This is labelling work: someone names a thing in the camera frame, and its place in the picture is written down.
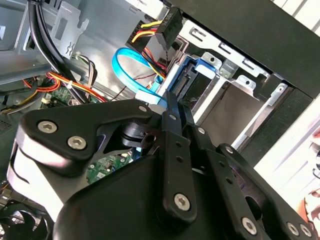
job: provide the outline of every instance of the screw hole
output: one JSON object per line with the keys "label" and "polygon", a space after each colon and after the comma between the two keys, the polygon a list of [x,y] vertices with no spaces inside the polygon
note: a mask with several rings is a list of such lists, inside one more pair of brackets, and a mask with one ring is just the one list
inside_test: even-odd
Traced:
{"label": "screw hole", "polygon": [[230,178],[226,178],[226,181],[228,182],[228,184],[234,184],[233,181]]}
{"label": "screw hole", "polygon": [[180,156],[176,156],[176,160],[177,160],[179,163],[183,163],[183,162],[184,162],[183,158],[180,157]]}

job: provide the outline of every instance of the black panel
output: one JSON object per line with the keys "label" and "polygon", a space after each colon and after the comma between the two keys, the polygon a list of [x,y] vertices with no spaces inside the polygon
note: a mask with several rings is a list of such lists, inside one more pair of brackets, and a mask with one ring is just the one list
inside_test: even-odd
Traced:
{"label": "black panel", "polygon": [[76,193],[67,201],[54,225],[53,239],[68,240],[223,240],[226,209],[218,189],[204,175],[193,172],[197,219],[182,232],[160,223],[156,215],[158,161],[137,160]]}
{"label": "black panel", "polygon": [[301,91],[320,93],[320,38],[270,0],[169,0]]}
{"label": "black panel", "polygon": [[241,155],[254,167],[311,102],[312,98],[298,89],[293,90],[282,105],[257,130]]}

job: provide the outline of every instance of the mounting hole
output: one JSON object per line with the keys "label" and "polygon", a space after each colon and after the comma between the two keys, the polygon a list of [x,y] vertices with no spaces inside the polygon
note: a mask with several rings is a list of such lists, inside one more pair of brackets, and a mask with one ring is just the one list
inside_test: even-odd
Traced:
{"label": "mounting hole", "polygon": [[228,182],[228,184],[234,184],[234,182],[228,177],[225,180]]}
{"label": "mounting hole", "polygon": [[176,160],[177,160],[179,163],[183,163],[183,162],[184,162],[183,158],[180,157],[180,156],[176,156]]}
{"label": "mounting hole", "polygon": [[150,144],[150,143],[153,143],[156,139],[157,139],[156,136],[154,136],[154,135],[149,135],[149,136],[147,136],[147,137],[145,138],[145,142],[146,142],[147,144]]}

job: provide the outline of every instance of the metal bracket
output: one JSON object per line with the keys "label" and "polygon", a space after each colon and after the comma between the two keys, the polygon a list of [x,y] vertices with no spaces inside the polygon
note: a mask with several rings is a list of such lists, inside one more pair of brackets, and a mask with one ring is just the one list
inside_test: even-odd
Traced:
{"label": "metal bracket", "polygon": [[71,58],[79,36],[89,24],[89,19],[86,19],[78,28],[80,14],[79,9],[63,1],[51,31],[52,41],[60,54],[67,59]]}
{"label": "metal bracket", "polygon": [[206,51],[202,55],[201,59],[213,66],[217,70],[219,70],[222,67],[222,61],[216,56],[212,55],[210,52]]}
{"label": "metal bracket", "polygon": [[254,77],[258,77],[259,74],[262,74],[267,78],[270,76],[270,74],[263,70],[261,67],[249,61],[243,55],[233,50],[231,47],[221,42],[218,38],[190,20],[187,20],[184,23],[179,35],[199,48],[212,49],[216,51],[217,53],[231,60],[233,63],[237,64],[240,68],[247,71]]}

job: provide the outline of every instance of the black cable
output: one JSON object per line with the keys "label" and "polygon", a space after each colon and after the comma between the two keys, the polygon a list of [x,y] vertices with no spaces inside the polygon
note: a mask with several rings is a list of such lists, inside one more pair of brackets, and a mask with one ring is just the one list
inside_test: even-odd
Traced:
{"label": "black cable", "polygon": [[164,76],[166,75],[166,72],[158,66],[148,55],[147,57],[143,56],[143,58],[150,64],[152,67],[154,67],[159,73],[163,74]]}
{"label": "black cable", "polygon": [[169,56],[168,56],[168,51],[165,51],[165,57],[166,57],[166,63],[165,66],[168,68],[169,67]]}
{"label": "black cable", "polygon": [[[51,65],[52,69],[56,72],[61,74],[61,70],[59,69],[57,63],[55,62],[55,59],[52,57],[51,52],[46,46],[46,43],[44,42],[42,38],[42,34],[40,32],[39,22],[37,18],[37,7],[40,7],[38,5],[33,4],[32,2],[28,2],[28,14],[29,14],[29,22],[30,22],[30,30],[31,30],[31,36],[33,38],[33,41],[35,45],[38,47],[42,55],[45,57],[45,59],[48,61],[48,63]],[[70,92],[72,97],[76,99],[79,103],[85,103],[86,101],[80,98],[75,92]]]}
{"label": "black cable", "polygon": [[117,95],[115,95],[114,98],[112,98],[112,99],[110,100],[110,102],[112,102],[112,101],[115,100],[117,97],[119,97],[119,95],[120,95],[126,88],[127,88],[127,86],[125,86],[124,88],[122,88],[122,90],[121,90]]}
{"label": "black cable", "polygon": [[48,29],[46,27],[44,13],[42,11],[41,6],[36,6],[36,14],[37,14],[37,21],[39,23],[39,29],[41,32],[41,36],[43,41],[45,42],[46,47],[50,51],[53,58],[56,60],[58,67],[61,69],[61,73],[71,81],[75,81],[75,78],[71,71],[66,67],[66,62],[64,58],[61,56],[59,51],[57,50],[55,44],[52,42],[52,39],[49,35]]}
{"label": "black cable", "polygon": [[[52,39],[49,35],[48,29],[46,27],[44,14],[42,11],[42,7],[40,5],[36,6],[36,15],[37,15],[37,21],[39,24],[40,34],[43,38],[43,41],[45,42],[45,45],[48,49],[48,51],[51,53],[52,58],[55,60],[55,62],[58,65],[58,68],[60,69],[60,73],[64,75],[67,79],[75,82],[75,78],[71,71],[66,67],[66,62],[64,58],[61,56],[59,51],[57,50],[56,46],[52,42]],[[71,93],[72,97],[76,99],[79,103],[89,103],[89,100],[86,98],[85,94],[78,91],[74,88],[68,88],[69,92]]]}

